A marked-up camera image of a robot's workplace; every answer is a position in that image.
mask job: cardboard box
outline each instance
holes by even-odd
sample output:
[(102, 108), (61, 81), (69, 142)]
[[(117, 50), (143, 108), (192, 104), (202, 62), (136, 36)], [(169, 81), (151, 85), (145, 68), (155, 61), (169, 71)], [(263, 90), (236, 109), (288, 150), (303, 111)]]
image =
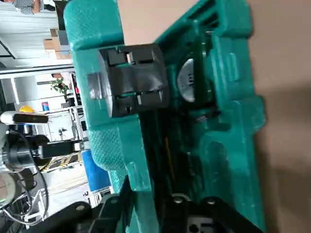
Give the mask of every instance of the cardboard box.
[(56, 55), (56, 59), (58, 60), (71, 59), (70, 51), (56, 51), (55, 55)]
[(54, 44), (51, 39), (46, 39), (43, 41), (43, 46), (45, 50), (53, 50), (54, 49)]
[(51, 37), (58, 37), (58, 29), (57, 28), (50, 28)]
[(53, 41), (53, 49), (55, 51), (61, 51), (58, 37), (52, 37), (52, 41)]

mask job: person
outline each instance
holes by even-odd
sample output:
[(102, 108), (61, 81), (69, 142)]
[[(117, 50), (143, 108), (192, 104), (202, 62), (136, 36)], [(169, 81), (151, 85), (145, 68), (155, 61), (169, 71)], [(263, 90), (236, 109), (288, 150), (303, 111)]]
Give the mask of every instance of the person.
[(2, 2), (11, 2), (15, 8), (25, 15), (33, 15), (42, 10), (55, 11), (55, 7), (45, 4), (44, 0), (0, 0)]

